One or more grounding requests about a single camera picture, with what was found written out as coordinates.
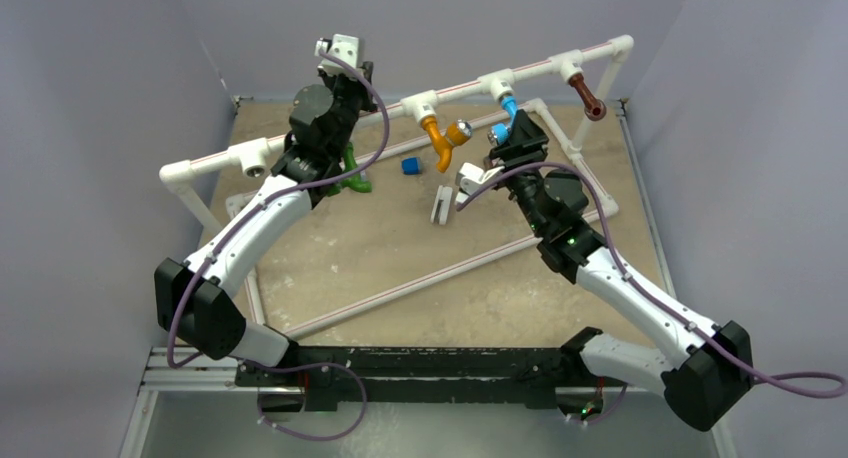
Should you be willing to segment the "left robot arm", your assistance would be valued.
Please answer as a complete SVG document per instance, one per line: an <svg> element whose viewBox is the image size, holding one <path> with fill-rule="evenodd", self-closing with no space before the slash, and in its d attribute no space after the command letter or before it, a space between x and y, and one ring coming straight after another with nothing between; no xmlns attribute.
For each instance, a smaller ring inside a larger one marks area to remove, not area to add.
<svg viewBox="0 0 848 458"><path fill-rule="evenodd" d="M334 59L322 81L301 90L290 117L284 152L257 194L200 250L181 261L164 259L154 271L156 318L168 340L180 339L211 359L233 357L259 365L272 386L297 377L298 360L284 334L252 323L232 298L248 273L294 223L307 216L342 180L358 176L342 165L361 113L386 115L373 86L370 61L353 67Z"/></svg>

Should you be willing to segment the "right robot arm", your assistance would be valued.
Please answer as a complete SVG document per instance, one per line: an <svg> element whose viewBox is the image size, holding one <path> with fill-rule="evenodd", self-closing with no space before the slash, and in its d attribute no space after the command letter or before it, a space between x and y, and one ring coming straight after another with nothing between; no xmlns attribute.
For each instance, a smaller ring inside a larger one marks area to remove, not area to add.
<svg viewBox="0 0 848 458"><path fill-rule="evenodd" d="M488 133L494 189L519 206L543 262L556 274L611 305L653 343L630 346L592 331L564 354L561 370L576 385L610 377L661 395L671 411L699 431L711 430L753 386L751 338L685 307L646 280L615 249L607 220L595 229L583 217L598 193L576 168L547 159L549 138L524 111Z"/></svg>

